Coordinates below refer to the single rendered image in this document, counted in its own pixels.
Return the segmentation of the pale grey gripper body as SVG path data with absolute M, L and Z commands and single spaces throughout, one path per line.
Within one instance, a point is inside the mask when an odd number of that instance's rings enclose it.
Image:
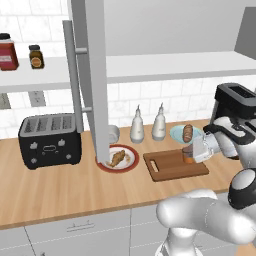
M 218 143 L 213 134 L 203 134 L 196 137 L 192 146 L 193 159 L 196 163 L 210 159 L 218 151 Z

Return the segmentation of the orange brown jar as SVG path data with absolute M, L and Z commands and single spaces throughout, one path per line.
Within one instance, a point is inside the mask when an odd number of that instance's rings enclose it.
M 193 148 L 192 147 L 185 147 L 182 149 L 182 157 L 183 161 L 187 164 L 192 164 L 195 162 L 193 158 Z

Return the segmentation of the wooden cutting board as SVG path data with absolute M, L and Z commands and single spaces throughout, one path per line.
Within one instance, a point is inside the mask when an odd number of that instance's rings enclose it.
M 181 149 L 145 153 L 143 158 L 154 182 L 209 174 L 204 163 L 185 163 Z

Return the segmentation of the brown croissant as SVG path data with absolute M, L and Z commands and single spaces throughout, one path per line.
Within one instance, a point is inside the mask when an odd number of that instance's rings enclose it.
M 121 150 L 113 155 L 112 162 L 110 164 L 111 167 L 115 167 L 118 165 L 125 157 L 125 151 Z

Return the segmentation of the white cabinet shelf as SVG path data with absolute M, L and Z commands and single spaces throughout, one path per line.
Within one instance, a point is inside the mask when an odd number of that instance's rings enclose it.
M 69 89 L 67 59 L 45 59 L 44 69 L 32 69 L 20 59 L 14 71 L 0 71 L 0 93 Z M 106 57 L 107 83 L 145 82 L 204 77 L 255 75 L 256 60 L 229 52 Z

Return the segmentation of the grey cabinet door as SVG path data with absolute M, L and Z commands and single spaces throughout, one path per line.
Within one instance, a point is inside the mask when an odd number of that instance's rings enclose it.
M 80 88 L 98 162 L 109 159 L 107 74 L 103 0 L 69 0 Z

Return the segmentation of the small brown jar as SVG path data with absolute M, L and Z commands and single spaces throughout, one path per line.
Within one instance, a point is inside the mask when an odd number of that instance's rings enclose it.
M 30 64 L 33 69 L 43 69 L 44 68 L 44 59 L 43 54 L 40 50 L 39 45 L 30 45 L 29 46 L 29 58 Z

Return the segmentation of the red jam jar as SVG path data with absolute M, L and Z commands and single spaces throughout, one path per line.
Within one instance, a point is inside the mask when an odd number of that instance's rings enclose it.
M 2 71 L 16 70 L 19 62 L 14 42 L 8 33 L 0 33 L 0 69 Z

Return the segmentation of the brown bread roll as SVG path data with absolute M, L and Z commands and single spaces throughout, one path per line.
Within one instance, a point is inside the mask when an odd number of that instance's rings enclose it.
M 183 128 L 182 138 L 185 143 L 188 143 L 192 140 L 193 137 L 193 126 L 191 124 L 187 124 Z

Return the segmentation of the light blue plate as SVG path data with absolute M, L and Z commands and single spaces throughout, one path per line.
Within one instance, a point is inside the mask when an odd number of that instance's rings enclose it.
M 181 144 L 185 144 L 185 141 L 183 140 L 183 129 L 184 129 L 184 125 L 177 125 L 172 127 L 170 129 L 170 137 Z M 202 136 L 202 135 L 203 135 L 202 130 L 200 130 L 197 127 L 193 127 L 193 135 L 192 135 L 192 139 L 189 141 L 189 144 L 191 144 L 196 137 Z

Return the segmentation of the white squeeze bottle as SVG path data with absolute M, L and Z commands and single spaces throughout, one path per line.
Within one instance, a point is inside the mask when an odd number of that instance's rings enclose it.
M 139 144 L 144 140 L 144 126 L 140 108 L 136 109 L 130 130 L 130 139 L 133 143 Z
M 158 114 L 154 120 L 152 128 L 152 138 L 156 141 L 162 141 L 166 136 L 166 122 L 163 106 L 159 107 Z

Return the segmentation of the black coffee machine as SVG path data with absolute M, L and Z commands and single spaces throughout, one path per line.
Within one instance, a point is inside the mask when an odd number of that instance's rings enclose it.
M 210 122 L 223 116 L 256 134 L 256 94 L 238 83 L 218 85 Z

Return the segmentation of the red-rimmed white plate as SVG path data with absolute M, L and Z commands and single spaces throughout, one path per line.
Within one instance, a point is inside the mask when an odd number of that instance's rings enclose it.
M 111 167 L 113 155 L 121 150 L 125 151 L 124 159 L 115 167 Z M 139 163 L 139 154 L 138 152 L 130 146 L 127 145 L 111 145 L 109 148 L 110 160 L 105 163 L 97 163 L 97 166 L 106 172 L 112 173 L 124 173 L 134 169 Z

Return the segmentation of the white bowl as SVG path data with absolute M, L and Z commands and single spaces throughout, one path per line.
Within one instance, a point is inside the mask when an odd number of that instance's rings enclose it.
M 120 130 L 116 125 L 109 125 L 109 143 L 117 143 L 120 137 Z

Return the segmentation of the grey drawer front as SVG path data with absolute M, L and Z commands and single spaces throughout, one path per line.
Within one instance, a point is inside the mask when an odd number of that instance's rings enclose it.
M 67 232 L 86 222 L 92 229 Z M 36 256 L 129 256 L 130 211 L 121 210 L 26 226 Z
M 35 256 L 23 227 L 0 230 L 0 256 Z
M 130 256 L 155 256 L 168 229 L 156 217 L 156 205 L 131 210 Z

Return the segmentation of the black four-slot toaster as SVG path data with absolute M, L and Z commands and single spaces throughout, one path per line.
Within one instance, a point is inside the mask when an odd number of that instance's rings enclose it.
M 27 117 L 20 126 L 18 139 L 23 162 L 30 170 L 75 165 L 81 160 L 81 135 L 73 113 Z

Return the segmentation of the grey wall outlet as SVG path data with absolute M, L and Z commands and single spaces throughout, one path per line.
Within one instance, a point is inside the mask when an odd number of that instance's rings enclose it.
M 32 107 L 43 107 L 46 105 L 43 91 L 30 91 L 28 95 Z
M 10 109 L 10 102 L 6 93 L 0 93 L 0 109 Z

